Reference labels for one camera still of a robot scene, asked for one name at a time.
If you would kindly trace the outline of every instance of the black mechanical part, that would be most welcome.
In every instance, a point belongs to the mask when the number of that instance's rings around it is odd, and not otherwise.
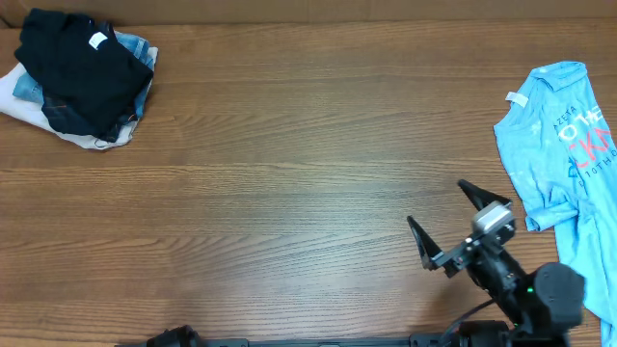
[[[459,187],[478,213],[471,220],[471,234],[449,252],[442,251],[412,216],[407,218],[425,269],[443,267],[449,278],[466,269],[491,297],[454,321],[445,334],[249,342],[201,340],[185,326],[142,344],[118,347],[568,347],[568,330],[582,321],[583,277],[560,263],[548,263],[527,274],[503,248],[515,234],[512,201],[465,180],[459,181]],[[505,322],[465,321],[492,303],[501,308],[514,329]]]

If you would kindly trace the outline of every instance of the denim jeans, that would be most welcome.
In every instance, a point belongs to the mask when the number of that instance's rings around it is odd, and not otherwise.
[[[147,40],[135,35],[123,34],[120,32],[116,32],[116,38],[118,39],[118,42],[133,53],[135,58],[137,58],[140,62],[144,63],[150,69],[154,68],[154,60],[148,55],[150,44]],[[149,88],[150,84],[145,86],[135,97],[134,106],[135,116],[137,116],[137,119],[144,116],[144,104],[146,103],[146,96],[148,95]],[[35,81],[34,78],[28,74],[28,72],[19,77],[17,85],[13,90],[13,96],[26,101],[36,102],[38,104],[42,104],[44,102],[42,96],[42,86],[37,83],[37,81]]]

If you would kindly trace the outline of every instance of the light blue t-shirt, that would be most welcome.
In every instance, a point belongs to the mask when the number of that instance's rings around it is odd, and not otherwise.
[[[534,68],[497,125],[497,147],[529,230],[555,229],[562,263],[585,277],[585,306],[617,347],[617,148],[583,63]]]

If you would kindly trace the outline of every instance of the beige backdrop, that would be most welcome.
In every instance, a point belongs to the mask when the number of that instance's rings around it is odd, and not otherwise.
[[[116,25],[617,16],[615,0],[0,0],[18,27],[34,7]]]

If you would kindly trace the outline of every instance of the garment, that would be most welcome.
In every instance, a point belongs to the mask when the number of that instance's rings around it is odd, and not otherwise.
[[[151,47],[148,50],[148,56],[156,64],[158,48]],[[41,129],[47,130],[56,134],[63,140],[73,142],[74,144],[85,149],[108,149],[111,147],[119,147],[126,145],[132,139],[132,133],[138,124],[138,121],[131,121],[123,126],[120,130],[118,140],[115,143],[101,141],[94,136],[78,136],[72,134],[63,134],[54,131],[49,125],[47,117],[40,110],[41,105],[35,102],[25,101],[13,96],[13,90],[17,84],[17,80],[25,73],[26,69],[22,64],[9,72],[6,76],[0,78],[0,112],[7,114],[18,120],[23,120]]]
[[[118,39],[118,42],[124,46],[124,48],[133,53],[135,58],[146,64],[146,66],[151,70],[154,70],[154,61],[148,55],[150,44],[147,40],[135,35],[124,34],[118,31],[116,32],[116,38]],[[135,114],[138,119],[144,115],[144,104],[146,103],[146,96],[148,95],[149,87],[150,83],[148,83],[148,85],[140,91],[133,102]],[[35,81],[35,79],[32,78],[28,72],[19,77],[17,85],[13,91],[13,95],[27,101],[37,102],[41,105],[44,102],[42,96],[42,86],[37,83],[37,81]]]
[[[559,259],[585,277],[585,306],[617,346],[617,148],[583,63],[531,71],[495,126],[529,230],[555,229]]]
[[[152,77],[152,71],[117,41],[111,26],[95,25],[82,14],[33,9],[19,38],[16,58],[42,85],[44,95],[64,99],[92,125],[95,132],[90,135],[98,137],[112,128]],[[86,131],[55,120],[49,119],[50,125],[59,132]]]

